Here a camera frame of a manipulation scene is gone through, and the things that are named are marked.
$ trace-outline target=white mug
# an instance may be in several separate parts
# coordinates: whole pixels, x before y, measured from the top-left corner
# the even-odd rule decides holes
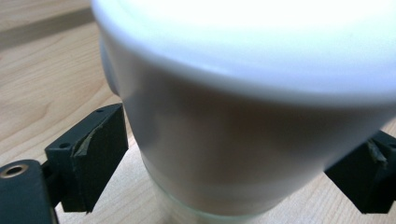
[[[267,211],[396,114],[392,1],[93,0],[103,64],[178,203]]]

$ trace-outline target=wooden table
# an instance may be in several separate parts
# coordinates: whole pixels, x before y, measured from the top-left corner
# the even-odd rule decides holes
[[[0,2],[0,166],[46,160],[44,147],[94,109],[118,103],[104,78],[98,29],[87,0]],[[396,135],[396,120],[384,130]],[[148,174],[128,126],[130,150],[92,214],[61,223],[161,223]],[[262,217],[262,223],[396,223],[362,215],[320,175]]]

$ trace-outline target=table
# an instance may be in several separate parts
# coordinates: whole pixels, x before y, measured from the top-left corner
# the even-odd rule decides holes
[[[118,103],[106,84],[98,29],[88,0],[0,2],[0,166],[46,160],[44,148],[103,105]],[[383,130],[396,135],[396,120]],[[161,223],[138,146],[128,125],[129,151],[92,214],[66,214],[61,223]],[[262,223],[396,223],[362,215],[319,175],[262,217]]]

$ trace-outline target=mug handle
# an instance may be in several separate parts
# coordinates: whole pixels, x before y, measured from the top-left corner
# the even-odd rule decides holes
[[[111,62],[108,59],[103,40],[99,41],[99,46],[100,46],[100,55],[101,55],[101,59],[102,59],[102,66],[103,66],[103,70],[105,72],[105,77],[107,80],[108,87],[111,89],[111,91],[113,91],[114,94],[119,95],[118,85],[114,81],[113,66],[111,65]]]

